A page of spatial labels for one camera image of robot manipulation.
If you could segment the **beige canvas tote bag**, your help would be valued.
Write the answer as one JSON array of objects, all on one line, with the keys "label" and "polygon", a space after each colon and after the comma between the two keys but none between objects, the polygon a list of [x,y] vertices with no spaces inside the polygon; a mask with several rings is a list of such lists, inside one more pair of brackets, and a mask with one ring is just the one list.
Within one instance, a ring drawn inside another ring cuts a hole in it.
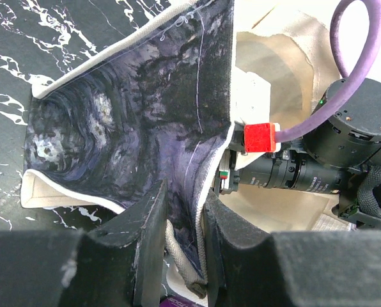
[{"label": "beige canvas tote bag", "polygon": [[120,214],[167,182],[166,248],[207,294],[203,205],[236,118],[233,1],[181,1],[48,86],[34,85],[24,208]]}]

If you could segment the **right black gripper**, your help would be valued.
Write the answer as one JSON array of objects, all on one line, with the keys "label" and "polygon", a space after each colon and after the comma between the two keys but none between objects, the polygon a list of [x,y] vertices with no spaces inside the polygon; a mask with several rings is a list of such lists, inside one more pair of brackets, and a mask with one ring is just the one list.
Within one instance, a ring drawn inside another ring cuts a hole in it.
[{"label": "right black gripper", "polygon": [[238,154],[246,157],[243,128],[237,127],[214,177],[214,193],[230,194],[240,184],[279,188],[320,194],[341,190],[341,172],[324,168],[316,162],[297,139],[281,145],[281,151],[265,153],[246,167],[236,169]]}]

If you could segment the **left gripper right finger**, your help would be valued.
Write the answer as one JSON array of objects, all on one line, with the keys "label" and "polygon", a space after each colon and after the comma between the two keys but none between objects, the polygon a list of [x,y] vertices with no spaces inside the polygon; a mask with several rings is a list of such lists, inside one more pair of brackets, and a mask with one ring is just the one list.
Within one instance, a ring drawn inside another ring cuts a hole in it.
[{"label": "left gripper right finger", "polygon": [[268,234],[209,193],[210,306],[381,306],[381,230]]}]

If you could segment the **purple soda can centre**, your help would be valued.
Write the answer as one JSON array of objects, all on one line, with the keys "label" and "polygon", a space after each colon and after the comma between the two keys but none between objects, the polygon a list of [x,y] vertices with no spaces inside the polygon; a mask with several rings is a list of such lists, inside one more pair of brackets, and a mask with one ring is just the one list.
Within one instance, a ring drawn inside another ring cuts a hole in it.
[{"label": "purple soda can centre", "polygon": [[160,307],[203,307],[200,304],[192,302],[184,297],[170,296],[163,300]]}]

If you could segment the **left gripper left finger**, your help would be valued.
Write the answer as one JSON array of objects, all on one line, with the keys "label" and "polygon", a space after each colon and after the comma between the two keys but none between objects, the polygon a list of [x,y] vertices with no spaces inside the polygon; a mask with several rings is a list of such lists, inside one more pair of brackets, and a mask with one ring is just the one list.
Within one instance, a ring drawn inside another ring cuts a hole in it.
[{"label": "left gripper left finger", "polygon": [[167,182],[90,232],[0,232],[0,306],[158,306]]}]

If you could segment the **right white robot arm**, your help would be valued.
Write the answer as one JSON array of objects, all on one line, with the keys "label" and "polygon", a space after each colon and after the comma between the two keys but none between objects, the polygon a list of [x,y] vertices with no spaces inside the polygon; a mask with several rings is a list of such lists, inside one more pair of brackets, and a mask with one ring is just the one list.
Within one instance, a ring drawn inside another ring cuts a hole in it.
[{"label": "right white robot arm", "polygon": [[365,79],[329,119],[246,166],[237,127],[212,182],[215,194],[239,185],[336,194],[333,213],[358,229],[381,229],[381,83]]}]

